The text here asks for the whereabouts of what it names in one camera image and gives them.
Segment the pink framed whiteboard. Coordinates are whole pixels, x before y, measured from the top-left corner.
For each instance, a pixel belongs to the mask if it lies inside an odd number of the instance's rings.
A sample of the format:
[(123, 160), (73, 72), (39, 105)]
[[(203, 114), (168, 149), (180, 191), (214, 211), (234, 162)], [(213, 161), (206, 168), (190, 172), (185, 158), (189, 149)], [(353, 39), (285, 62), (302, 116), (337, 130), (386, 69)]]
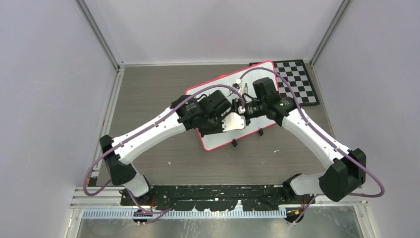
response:
[[(256, 93), (253, 88), (253, 82), (260, 78), (268, 77), (274, 83), (275, 88), (278, 89), (278, 84), (277, 84), (275, 74), (272, 72), (266, 71), (262, 68), (270, 69), (273, 71), (275, 70), (273, 62), (264, 61), (254, 66), (249, 66), (237, 72), (230, 73), (223, 77), (213, 79), (211, 81), (207, 81), (199, 85), (193, 86), (191, 88), (188, 88), (185, 94), (191, 95), (203, 88), (209, 87), (211, 85), (216, 85), (216, 84), (223, 84), (223, 85), (231, 86), (234, 83), (236, 83), (239, 78), (242, 79), (243, 85), (247, 84), (248, 94), (252, 97), (256, 96)], [(218, 133), (218, 134), (211, 134), (211, 135), (206, 135), (204, 137), (201, 137), (201, 135), (199, 135), (199, 139), (202, 143), (204, 150), (212, 151), (222, 146), (230, 145), (232, 140), (234, 139), (239, 140), (253, 133), (257, 133), (260, 129), (265, 129), (272, 125), (275, 125), (274, 121), (267, 119), (266, 116), (261, 116), (258, 118), (251, 119), (250, 124), (245, 129), (232, 130), (232, 131)]]

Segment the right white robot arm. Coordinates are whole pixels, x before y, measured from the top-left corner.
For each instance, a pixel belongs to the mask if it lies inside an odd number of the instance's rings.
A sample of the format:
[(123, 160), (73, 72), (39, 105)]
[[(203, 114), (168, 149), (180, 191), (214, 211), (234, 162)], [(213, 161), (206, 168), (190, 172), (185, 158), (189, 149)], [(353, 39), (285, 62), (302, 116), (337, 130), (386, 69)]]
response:
[(306, 194), (323, 194), (338, 202), (366, 181), (366, 173), (357, 164), (366, 165), (361, 149), (351, 150), (312, 122), (291, 97), (280, 97), (276, 84), (268, 77), (253, 82), (256, 97), (245, 104), (245, 119), (267, 117), (292, 133), (319, 159), (323, 173), (296, 174), (282, 185), (283, 198), (296, 203)]

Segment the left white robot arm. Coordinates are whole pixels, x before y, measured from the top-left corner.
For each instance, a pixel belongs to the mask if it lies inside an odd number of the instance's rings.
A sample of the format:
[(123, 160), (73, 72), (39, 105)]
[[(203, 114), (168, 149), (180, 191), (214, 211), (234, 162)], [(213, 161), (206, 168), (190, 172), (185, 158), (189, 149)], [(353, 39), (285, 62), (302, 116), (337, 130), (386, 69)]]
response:
[(137, 129), (118, 137), (100, 138), (101, 159), (113, 185), (125, 187), (140, 205), (152, 198), (146, 177), (134, 167), (133, 161), (160, 142), (190, 129), (201, 135), (222, 133), (222, 120), (231, 112), (231, 103), (220, 90), (209, 95), (182, 95), (160, 115)]

